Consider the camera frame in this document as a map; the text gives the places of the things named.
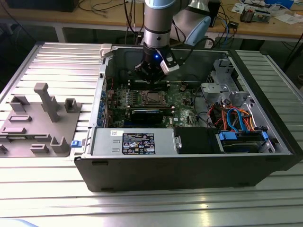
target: black plastic cover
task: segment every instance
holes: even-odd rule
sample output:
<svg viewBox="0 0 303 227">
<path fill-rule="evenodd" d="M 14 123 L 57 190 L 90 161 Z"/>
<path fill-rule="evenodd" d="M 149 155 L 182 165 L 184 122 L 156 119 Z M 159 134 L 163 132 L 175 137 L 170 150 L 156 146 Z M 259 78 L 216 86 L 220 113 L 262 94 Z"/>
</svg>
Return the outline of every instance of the black plastic cover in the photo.
<svg viewBox="0 0 303 227">
<path fill-rule="evenodd" d="M 220 148 L 216 138 L 218 130 L 205 127 L 176 127 L 175 136 L 181 139 L 179 154 L 218 154 Z"/>
</svg>

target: gray 3d-printed holder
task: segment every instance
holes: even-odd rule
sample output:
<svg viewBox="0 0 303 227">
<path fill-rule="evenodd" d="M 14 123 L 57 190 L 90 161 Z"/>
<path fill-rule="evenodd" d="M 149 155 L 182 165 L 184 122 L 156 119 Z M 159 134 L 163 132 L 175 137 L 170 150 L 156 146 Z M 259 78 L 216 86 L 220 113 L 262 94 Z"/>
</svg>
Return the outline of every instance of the gray 3d-printed holder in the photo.
<svg viewBox="0 0 303 227">
<path fill-rule="evenodd" d="M 69 155 L 82 104 L 74 99 L 57 103 L 47 88 L 46 83 L 35 86 L 42 104 L 29 103 L 25 96 L 12 99 L 13 110 L 0 129 L 0 157 Z"/>
</svg>

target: green circuit board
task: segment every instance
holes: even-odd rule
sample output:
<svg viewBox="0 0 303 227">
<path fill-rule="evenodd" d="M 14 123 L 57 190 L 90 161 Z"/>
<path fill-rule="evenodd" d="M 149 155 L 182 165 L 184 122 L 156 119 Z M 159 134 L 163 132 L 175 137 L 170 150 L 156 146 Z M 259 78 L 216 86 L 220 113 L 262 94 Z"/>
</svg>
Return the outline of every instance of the green circuit board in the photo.
<svg viewBox="0 0 303 227">
<path fill-rule="evenodd" d="M 173 128 L 175 126 L 199 126 L 193 109 L 193 89 L 180 91 L 181 83 L 173 83 L 167 91 L 129 90 L 121 85 L 111 92 L 108 100 L 108 109 L 111 115 L 111 127 L 122 128 L 130 120 L 132 108 L 164 110 L 161 124 L 153 125 L 154 128 Z"/>
</svg>

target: motherboard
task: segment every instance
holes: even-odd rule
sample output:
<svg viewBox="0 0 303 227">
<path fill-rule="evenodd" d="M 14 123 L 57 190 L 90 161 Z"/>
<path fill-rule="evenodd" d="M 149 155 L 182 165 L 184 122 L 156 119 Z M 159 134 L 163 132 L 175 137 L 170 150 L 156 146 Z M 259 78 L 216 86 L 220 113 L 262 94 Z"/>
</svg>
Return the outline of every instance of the motherboard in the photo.
<svg viewBox="0 0 303 227">
<path fill-rule="evenodd" d="M 170 83 L 166 90 L 130 89 L 129 85 L 107 92 L 109 126 L 113 128 L 173 128 L 199 126 L 193 108 L 195 88 Z"/>
</svg>

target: power supply label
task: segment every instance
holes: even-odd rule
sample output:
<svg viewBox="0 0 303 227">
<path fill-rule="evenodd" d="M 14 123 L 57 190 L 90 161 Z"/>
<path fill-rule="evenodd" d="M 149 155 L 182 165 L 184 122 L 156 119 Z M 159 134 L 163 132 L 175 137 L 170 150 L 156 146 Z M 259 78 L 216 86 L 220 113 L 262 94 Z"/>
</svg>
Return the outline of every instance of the power supply label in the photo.
<svg viewBox="0 0 303 227">
<path fill-rule="evenodd" d="M 123 133 L 124 155 L 154 155 L 156 154 L 153 133 Z"/>
</svg>

